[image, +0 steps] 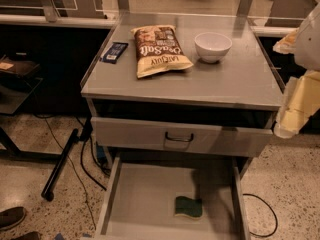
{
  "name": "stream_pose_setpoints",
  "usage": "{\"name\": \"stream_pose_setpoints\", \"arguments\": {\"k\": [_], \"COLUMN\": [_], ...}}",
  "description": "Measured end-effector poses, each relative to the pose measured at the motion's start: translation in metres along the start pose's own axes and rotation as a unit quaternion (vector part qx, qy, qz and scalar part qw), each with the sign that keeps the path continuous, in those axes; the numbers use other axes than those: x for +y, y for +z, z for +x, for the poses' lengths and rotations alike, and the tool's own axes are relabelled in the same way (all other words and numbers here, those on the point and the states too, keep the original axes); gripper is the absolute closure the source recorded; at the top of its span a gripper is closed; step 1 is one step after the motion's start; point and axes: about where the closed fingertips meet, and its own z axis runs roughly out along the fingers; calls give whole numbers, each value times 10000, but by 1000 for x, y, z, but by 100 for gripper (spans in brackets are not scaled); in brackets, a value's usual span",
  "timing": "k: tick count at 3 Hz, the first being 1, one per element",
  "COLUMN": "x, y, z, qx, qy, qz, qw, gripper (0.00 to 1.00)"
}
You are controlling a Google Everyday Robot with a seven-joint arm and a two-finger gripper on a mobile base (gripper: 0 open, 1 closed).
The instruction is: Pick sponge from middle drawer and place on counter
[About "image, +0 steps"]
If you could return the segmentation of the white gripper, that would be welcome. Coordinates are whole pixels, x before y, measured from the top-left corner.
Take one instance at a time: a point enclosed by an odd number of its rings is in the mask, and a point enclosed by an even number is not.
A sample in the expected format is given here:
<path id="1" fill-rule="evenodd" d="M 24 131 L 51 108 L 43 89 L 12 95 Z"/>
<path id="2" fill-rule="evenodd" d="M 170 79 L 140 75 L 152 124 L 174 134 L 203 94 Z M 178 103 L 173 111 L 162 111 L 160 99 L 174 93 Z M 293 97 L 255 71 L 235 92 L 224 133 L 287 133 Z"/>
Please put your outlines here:
<path id="1" fill-rule="evenodd" d="M 295 63 L 308 69 L 303 76 L 289 79 L 276 117 L 274 134 L 288 139 L 297 135 L 320 109 L 320 4 L 303 20 L 299 30 L 283 37 L 273 50 L 294 53 Z"/>

